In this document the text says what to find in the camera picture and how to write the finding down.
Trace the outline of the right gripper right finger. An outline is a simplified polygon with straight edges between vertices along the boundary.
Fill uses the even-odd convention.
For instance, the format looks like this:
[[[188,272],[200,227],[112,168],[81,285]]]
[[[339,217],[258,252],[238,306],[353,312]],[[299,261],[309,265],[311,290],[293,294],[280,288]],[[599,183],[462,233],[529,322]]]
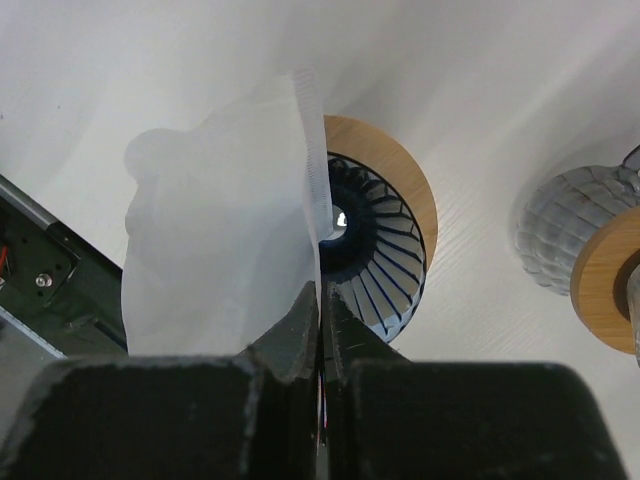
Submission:
[[[583,379],[557,363],[411,361],[322,293],[333,479],[623,479]]]

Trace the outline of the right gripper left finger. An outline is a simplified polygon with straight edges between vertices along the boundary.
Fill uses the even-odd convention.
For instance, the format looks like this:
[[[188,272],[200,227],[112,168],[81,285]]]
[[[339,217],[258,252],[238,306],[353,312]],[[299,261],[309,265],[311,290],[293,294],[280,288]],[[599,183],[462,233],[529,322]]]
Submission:
[[[1,447],[5,479],[311,479],[318,445],[313,283],[231,356],[59,361]]]

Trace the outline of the blue plastic dripper cone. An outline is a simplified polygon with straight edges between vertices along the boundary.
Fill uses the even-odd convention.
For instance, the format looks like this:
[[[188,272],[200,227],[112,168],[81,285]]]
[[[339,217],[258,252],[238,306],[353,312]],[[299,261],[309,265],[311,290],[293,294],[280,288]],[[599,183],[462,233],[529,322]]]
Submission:
[[[334,234],[320,242],[323,278],[353,315],[390,343],[422,299],[428,259],[407,202],[374,170],[328,155]]]

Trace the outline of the glass coffee server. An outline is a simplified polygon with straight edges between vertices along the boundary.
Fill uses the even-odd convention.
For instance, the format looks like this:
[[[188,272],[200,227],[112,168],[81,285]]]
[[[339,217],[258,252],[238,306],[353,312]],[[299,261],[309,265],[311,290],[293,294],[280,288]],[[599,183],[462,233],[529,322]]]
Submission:
[[[555,176],[521,211],[515,249],[533,281],[569,294],[572,271],[591,237],[639,205],[639,150],[621,164],[582,166]]]

